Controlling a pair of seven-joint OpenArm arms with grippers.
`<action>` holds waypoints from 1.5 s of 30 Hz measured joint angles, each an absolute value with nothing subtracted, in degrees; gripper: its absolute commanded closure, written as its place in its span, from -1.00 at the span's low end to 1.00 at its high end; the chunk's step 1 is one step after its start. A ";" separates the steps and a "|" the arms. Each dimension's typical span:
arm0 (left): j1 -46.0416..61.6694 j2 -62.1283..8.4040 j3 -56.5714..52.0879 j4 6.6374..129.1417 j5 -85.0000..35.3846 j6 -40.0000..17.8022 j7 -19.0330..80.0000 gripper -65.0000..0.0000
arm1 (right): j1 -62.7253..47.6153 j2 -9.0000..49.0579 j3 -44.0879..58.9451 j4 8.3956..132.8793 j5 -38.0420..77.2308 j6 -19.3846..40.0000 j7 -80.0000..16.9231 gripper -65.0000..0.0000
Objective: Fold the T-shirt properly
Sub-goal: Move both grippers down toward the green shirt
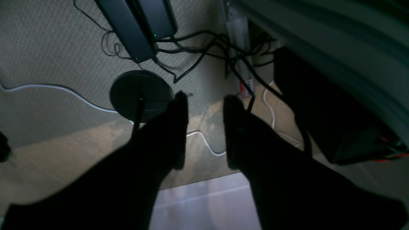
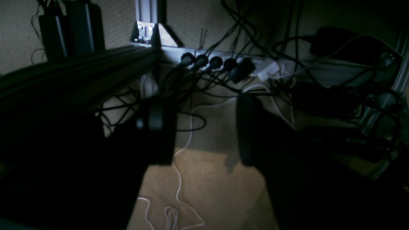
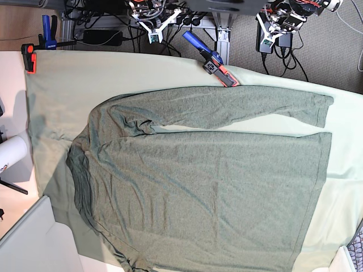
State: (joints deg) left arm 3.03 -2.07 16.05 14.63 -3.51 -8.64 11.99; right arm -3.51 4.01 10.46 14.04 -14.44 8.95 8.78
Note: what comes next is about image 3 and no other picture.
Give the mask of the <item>robot arm at edge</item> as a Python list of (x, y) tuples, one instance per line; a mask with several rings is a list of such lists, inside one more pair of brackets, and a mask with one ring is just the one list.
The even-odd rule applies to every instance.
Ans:
[(170, 24), (198, 26), (212, 14), (218, 31), (230, 28), (233, 16), (255, 16), (256, 50), (268, 53), (275, 43), (290, 47), (307, 18), (324, 10), (335, 12), (341, 1), (128, 1), (130, 17), (147, 30), (150, 43), (161, 42)]

